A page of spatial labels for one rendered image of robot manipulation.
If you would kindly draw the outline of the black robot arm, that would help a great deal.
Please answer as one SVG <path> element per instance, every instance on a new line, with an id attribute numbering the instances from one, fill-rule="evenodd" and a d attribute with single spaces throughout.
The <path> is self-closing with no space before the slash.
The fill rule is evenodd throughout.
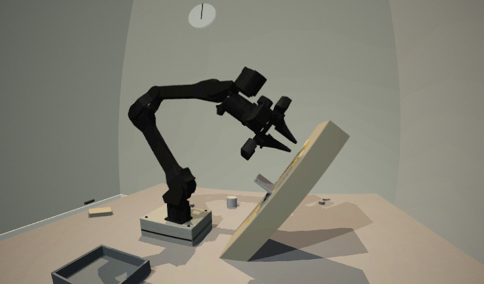
<path id="1" fill-rule="evenodd" d="M 222 102 L 216 106 L 217 115 L 228 112 L 238 119 L 242 109 L 250 103 L 238 93 L 247 97 L 256 96 L 265 82 L 267 80 L 263 75 L 245 67 L 235 82 L 207 79 L 192 85 L 155 85 L 129 108 L 129 119 L 145 136 L 166 175 L 169 190 L 162 196 L 164 203 L 167 203 L 166 221 L 182 225 L 193 218 L 187 199 L 191 197 L 197 186 L 190 169 L 181 168 L 178 165 L 156 127 L 154 113 L 158 111 L 161 102 L 165 99 L 194 98 L 207 102 Z M 241 118 L 245 125 L 254 132 L 257 132 L 260 127 L 263 128 L 274 113 L 270 109 L 273 104 L 270 99 L 261 96 L 257 103 L 257 107 L 250 105 L 248 108 L 251 110 L 250 114 L 243 115 Z"/>

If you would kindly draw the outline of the tan flat box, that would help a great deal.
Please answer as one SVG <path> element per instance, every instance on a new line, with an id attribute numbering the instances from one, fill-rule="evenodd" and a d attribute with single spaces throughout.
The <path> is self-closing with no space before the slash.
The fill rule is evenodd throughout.
<path id="1" fill-rule="evenodd" d="M 110 209 L 110 207 L 89 209 L 89 212 L 90 217 L 112 215 L 112 210 Z"/>

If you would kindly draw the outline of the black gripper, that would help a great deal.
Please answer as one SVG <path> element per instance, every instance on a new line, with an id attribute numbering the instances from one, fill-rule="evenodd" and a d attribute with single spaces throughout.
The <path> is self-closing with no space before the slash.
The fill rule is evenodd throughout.
<path id="1" fill-rule="evenodd" d="M 278 103 L 276 103 L 273 109 L 273 115 L 269 117 L 268 123 L 263 128 L 258 128 L 257 132 L 255 132 L 255 136 L 253 139 L 249 138 L 247 142 L 241 148 L 241 156 L 246 159 L 247 161 L 251 158 L 254 154 L 257 145 L 260 146 L 262 149 L 263 147 L 272 147 L 275 149 L 279 149 L 286 152 L 291 152 L 291 150 L 285 146 L 284 144 L 277 141 L 272 135 L 269 133 L 266 135 L 267 131 L 271 128 L 272 125 L 275 126 L 275 130 L 281 133 L 284 137 L 288 138 L 292 143 L 297 143 L 294 136 L 289 131 L 286 123 L 285 123 L 285 115 L 284 112 L 289 108 L 291 100 L 288 97 L 281 96 Z M 241 120 L 242 116 L 248 116 L 251 112 L 248 108 L 250 105 L 256 106 L 255 103 L 248 103 L 244 109 L 242 109 L 238 120 L 245 126 L 245 123 Z M 263 130 L 262 130 L 263 129 Z M 262 131 L 261 131 L 262 130 Z"/>

